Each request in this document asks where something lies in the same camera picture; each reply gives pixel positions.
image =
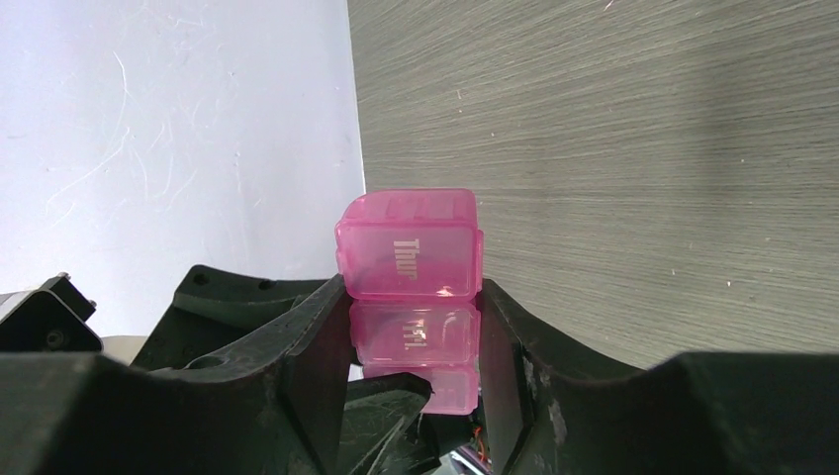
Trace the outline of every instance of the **wooden floor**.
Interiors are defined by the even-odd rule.
[[[349,0],[369,189],[612,356],[839,350],[839,2]]]

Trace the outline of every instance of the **white surface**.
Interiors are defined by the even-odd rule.
[[[189,267],[335,272],[363,193],[344,0],[0,0],[0,293],[148,334]]]

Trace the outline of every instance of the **translucent pink plastic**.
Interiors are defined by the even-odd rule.
[[[468,303],[355,302],[349,318],[364,365],[463,365],[478,358],[481,319]]]
[[[478,407],[478,372],[474,366],[393,368],[364,366],[365,378],[394,373],[413,373],[431,383],[431,399],[422,408],[426,414],[466,416]]]
[[[385,190],[353,201],[335,227],[338,270],[357,300],[470,301],[484,235],[466,189]]]

